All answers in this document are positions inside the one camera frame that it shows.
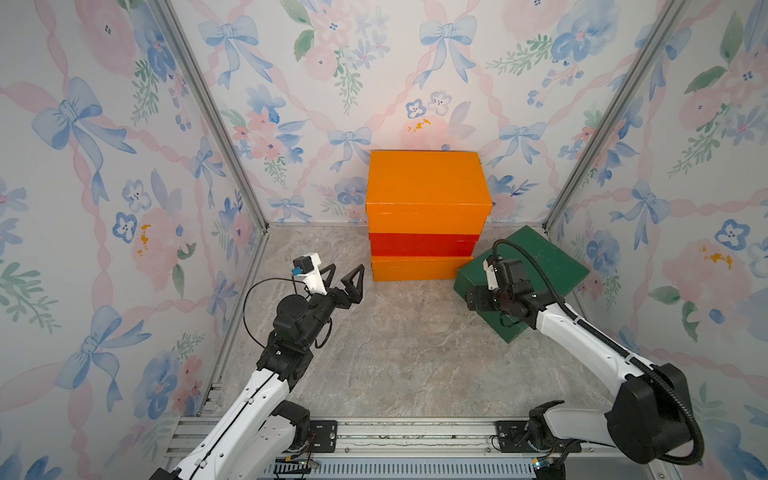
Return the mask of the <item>red shoebox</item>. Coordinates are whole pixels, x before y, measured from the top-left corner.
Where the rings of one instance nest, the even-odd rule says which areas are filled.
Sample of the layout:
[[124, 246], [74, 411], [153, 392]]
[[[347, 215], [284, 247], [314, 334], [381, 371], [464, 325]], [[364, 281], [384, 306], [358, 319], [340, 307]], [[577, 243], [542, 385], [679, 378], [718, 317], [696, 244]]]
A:
[[370, 233], [373, 256], [470, 257], [479, 235]]

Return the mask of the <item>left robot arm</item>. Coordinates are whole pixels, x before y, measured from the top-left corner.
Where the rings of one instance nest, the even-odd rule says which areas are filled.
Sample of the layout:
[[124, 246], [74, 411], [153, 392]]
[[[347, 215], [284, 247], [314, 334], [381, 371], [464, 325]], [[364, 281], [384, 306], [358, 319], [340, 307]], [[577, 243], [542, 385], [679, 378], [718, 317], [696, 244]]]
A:
[[292, 278], [305, 286], [282, 298], [255, 370], [238, 398], [178, 465], [155, 479], [257, 479], [281, 454], [308, 454], [316, 440], [308, 409], [288, 395], [306, 373], [314, 350], [332, 331], [332, 316], [363, 300], [363, 265], [333, 286], [334, 265], [315, 254], [294, 259]]

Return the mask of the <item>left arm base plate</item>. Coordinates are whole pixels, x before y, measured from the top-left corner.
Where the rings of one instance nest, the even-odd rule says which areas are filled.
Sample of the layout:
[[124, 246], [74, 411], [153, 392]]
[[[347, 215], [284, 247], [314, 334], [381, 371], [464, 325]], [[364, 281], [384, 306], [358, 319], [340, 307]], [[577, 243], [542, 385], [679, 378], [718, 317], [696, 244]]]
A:
[[287, 449], [291, 454], [334, 453], [338, 439], [336, 420], [308, 420], [295, 428], [294, 439]]

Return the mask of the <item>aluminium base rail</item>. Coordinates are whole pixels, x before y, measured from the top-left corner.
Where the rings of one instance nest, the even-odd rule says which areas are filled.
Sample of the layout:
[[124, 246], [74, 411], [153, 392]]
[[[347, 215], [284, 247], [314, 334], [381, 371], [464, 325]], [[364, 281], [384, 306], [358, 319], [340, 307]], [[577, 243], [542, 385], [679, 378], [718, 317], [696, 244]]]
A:
[[[217, 417], [183, 418], [160, 467], [171, 470], [214, 427]], [[299, 460], [278, 456], [258, 479], [536, 479], [534, 458], [551, 455], [506, 442], [489, 418], [321, 419], [321, 433]], [[585, 443], [569, 453], [565, 479], [683, 479], [658, 460], [634, 463], [617, 449]]]

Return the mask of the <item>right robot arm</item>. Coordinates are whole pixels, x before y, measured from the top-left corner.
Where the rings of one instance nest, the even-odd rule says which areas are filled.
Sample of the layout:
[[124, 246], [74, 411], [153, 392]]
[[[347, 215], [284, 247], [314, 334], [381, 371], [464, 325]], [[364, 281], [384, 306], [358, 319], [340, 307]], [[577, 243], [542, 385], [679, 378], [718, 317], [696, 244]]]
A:
[[622, 347], [577, 314], [550, 283], [535, 290], [522, 261], [491, 255], [483, 269], [486, 284], [465, 294], [470, 310], [523, 321], [579, 360], [613, 397], [605, 412], [568, 407], [560, 400], [539, 405], [530, 411], [519, 442], [536, 451], [599, 444], [639, 464], [660, 460], [689, 466], [702, 460], [704, 434], [680, 369]]

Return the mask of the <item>right corner aluminium post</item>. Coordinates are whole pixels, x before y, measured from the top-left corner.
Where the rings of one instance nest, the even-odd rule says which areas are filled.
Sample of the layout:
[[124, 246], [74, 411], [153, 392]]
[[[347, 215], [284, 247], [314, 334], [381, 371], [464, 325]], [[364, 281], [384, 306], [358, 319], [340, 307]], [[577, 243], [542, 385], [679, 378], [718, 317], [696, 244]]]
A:
[[638, 86], [650, 74], [652, 65], [668, 44], [678, 23], [681, 21], [681, 17], [690, 4], [690, 1], [685, 0], [666, 1], [663, 4], [661, 13], [649, 30], [644, 45], [639, 49], [638, 54], [630, 65], [624, 82], [618, 88], [606, 108], [604, 116], [596, 129], [595, 136], [587, 143], [583, 154], [575, 164], [574, 170], [556, 197], [553, 207], [544, 220], [545, 226], [551, 226], [564, 213], [567, 208], [567, 202], [575, 193], [582, 178], [591, 168], [592, 162], [607, 143], [608, 137], [613, 133], [622, 116], [628, 110]]

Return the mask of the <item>corner aluminium post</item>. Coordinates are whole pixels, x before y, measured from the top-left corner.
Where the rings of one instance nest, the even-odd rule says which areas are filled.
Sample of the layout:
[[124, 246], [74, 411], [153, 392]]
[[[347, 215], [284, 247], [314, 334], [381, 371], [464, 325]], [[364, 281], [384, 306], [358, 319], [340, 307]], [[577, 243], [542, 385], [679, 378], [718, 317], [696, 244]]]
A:
[[622, 116], [628, 110], [638, 86], [650, 74], [652, 65], [668, 44], [678, 23], [681, 21], [681, 17], [690, 4], [690, 1], [685, 0], [666, 1], [663, 4], [661, 13], [649, 30], [644, 45], [639, 49], [638, 54], [630, 65], [624, 82], [618, 88], [606, 108], [604, 116], [596, 129], [595, 136], [587, 143], [583, 154], [575, 164], [574, 170], [556, 197], [553, 207], [544, 220], [545, 226], [551, 226], [564, 213], [567, 208], [567, 202], [575, 193], [582, 178], [591, 168], [592, 162], [607, 143], [608, 137], [613, 133]]
[[218, 112], [215, 100], [208, 88], [200, 65], [195, 58], [189, 41], [170, 1], [150, 0], [148, 2], [162, 32], [166, 35], [171, 51], [180, 63], [187, 78], [191, 93], [202, 117], [210, 128], [216, 145], [223, 154], [224, 162], [234, 176], [234, 182], [244, 197], [247, 210], [262, 234], [268, 232], [268, 223], [258, 204], [255, 192], [248, 180], [247, 172], [235, 152], [234, 144], [225, 131], [224, 122]]

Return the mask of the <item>left corner aluminium post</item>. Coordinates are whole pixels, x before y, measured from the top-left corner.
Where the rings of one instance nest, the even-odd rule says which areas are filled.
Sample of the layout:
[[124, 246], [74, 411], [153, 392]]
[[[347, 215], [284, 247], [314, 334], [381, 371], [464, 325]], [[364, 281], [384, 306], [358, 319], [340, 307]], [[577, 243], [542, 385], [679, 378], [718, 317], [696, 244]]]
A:
[[202, 117], [210, 128], [216, 145], [223, 154], [224, 162], [234, 176], [234, 182], [244, 197], [247, 210], [262, 234], [268, 232], [268, 223], [258, 204], [255, 192], [248, 180], [247, 172], [235, 152], [234, 144], [225, 131], [224, 122], [218, 112], [215, 100], [208, 88], [200, 65], [195, 58], [189, 41], [170, 1], [150, 0], [148, 2], [162, 32], [166, 35], [171, 51], [180, 63], [187, 78], [191, 93]]

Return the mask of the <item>right connector board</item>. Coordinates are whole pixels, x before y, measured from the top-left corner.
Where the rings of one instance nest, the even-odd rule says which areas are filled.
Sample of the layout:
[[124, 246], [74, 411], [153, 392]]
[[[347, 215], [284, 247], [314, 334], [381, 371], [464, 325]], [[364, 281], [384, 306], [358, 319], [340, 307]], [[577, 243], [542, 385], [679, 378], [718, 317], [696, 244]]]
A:
[[536, 457], [532, 459], [536, 480], [565, 480], [566, 468], [559, 458]]

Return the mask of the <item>orange shoebox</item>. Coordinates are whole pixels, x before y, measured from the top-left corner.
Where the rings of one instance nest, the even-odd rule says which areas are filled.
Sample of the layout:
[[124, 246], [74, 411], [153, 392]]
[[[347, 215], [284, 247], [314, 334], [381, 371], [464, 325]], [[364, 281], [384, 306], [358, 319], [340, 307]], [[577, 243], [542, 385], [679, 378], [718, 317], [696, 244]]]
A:
[[373, 279], [376, 282], [450, 280], [472, 260], [471, 256], [373, 256]]
[[372, 233], [477, 236], [491, 209], [486, 177], [474, 152], [371, 154], [366, 214]]

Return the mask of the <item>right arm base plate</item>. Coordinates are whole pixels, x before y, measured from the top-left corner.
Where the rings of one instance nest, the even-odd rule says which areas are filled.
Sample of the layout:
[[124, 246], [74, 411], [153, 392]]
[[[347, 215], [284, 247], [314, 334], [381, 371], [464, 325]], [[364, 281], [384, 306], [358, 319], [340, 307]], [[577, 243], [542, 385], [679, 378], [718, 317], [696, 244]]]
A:
[[581, 441], [560, 439], [540, 419], [500, 420], [494, 423], [491, 446], [500, 453], [552, 454], [563, 453], [567, 447], [580, 452]]

